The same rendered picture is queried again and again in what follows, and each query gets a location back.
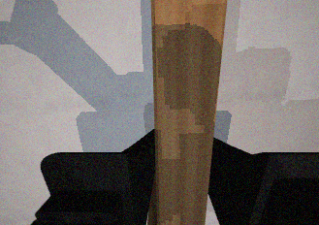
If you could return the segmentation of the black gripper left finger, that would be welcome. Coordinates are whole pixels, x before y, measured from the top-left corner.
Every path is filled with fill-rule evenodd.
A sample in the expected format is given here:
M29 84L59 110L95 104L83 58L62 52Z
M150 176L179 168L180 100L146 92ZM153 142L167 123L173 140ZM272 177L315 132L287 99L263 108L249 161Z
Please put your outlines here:
M119 192L125 225L146 225L155 170L154 129L121 152L56 152L41 162L50 195L56 190Z

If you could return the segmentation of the brown wooden post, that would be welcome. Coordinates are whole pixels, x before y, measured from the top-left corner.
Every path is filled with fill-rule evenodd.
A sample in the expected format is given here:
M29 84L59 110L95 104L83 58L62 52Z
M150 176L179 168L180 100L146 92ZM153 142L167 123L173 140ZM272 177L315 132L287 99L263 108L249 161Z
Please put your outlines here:
M147 225L157 225L156 171L152 186Z

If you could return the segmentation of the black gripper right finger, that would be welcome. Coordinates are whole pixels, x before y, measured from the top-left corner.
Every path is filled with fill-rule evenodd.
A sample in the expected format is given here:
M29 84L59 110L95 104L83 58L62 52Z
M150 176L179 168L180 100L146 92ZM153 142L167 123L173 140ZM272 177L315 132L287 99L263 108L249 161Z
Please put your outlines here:
M278 178L319 178L319 152L250 154L213 137L208 195L219 225L258 225Z

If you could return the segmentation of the brown wooden board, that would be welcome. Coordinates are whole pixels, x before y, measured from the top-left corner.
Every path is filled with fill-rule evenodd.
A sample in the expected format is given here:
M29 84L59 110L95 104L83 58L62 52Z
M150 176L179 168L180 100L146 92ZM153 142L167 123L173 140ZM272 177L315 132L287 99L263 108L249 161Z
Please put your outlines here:
M157 225L205 225L227 0L151 0Z

